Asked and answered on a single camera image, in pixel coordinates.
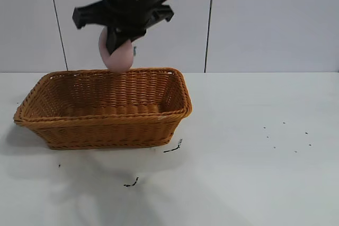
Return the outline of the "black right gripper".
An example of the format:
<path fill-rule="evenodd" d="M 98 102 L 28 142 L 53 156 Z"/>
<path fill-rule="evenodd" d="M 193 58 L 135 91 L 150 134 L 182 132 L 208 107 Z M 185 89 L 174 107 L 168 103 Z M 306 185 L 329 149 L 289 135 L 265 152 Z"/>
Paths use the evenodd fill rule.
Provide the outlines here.
<path fill-rule="evenodd" d="M 174 15 L 171 7 L 160 0 L 100 0 L 90 5 L 75 7 L 73 22 L 78 29 L 88 24 L 108 27 L 106 48 L 112 54 L 126 41 L 143 37 L 146 29 Z"/>

